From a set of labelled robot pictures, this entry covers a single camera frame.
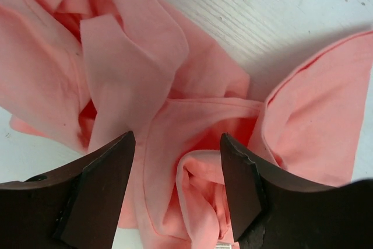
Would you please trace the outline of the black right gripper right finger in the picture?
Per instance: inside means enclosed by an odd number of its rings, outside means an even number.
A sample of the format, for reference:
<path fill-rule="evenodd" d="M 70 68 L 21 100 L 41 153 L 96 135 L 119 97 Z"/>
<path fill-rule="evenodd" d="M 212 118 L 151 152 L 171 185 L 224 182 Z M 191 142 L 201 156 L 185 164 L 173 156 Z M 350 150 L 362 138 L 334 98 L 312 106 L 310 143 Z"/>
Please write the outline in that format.
<path fill-rule="evenodd" d="M 371 248 L 372 180 L 332 187 L 289 173 L 229 134 L 221 166 L 241 248 Z"/>

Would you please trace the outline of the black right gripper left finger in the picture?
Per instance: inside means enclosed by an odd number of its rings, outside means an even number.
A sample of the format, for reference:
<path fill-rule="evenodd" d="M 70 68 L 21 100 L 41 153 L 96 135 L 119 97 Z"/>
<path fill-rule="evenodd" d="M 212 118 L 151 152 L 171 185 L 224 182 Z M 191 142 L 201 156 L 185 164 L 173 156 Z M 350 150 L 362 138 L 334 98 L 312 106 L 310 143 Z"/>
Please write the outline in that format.
<path fill-rule="evenodd" d="M 2 248 L 111 248 L 135 152 L 127 132 L 24 182 L 1 184 Z"/>

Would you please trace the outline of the salmon pink t shirt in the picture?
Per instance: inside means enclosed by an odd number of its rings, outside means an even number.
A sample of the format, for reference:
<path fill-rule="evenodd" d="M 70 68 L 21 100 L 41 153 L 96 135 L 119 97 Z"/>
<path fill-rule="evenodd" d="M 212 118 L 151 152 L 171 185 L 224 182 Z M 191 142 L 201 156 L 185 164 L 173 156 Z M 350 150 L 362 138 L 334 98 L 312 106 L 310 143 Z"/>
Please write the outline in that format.
<path fill-rule="evenodd" d="M 164 0 L 1 0 L 1 106 L 19 132 L 93 152 L 132 131 L 118 226 L 145 248 L 237 247 L 220 137 L 284 174 L 351 180 L 372 32 L 293 70 L 265 101 L 217 41 Z"/>

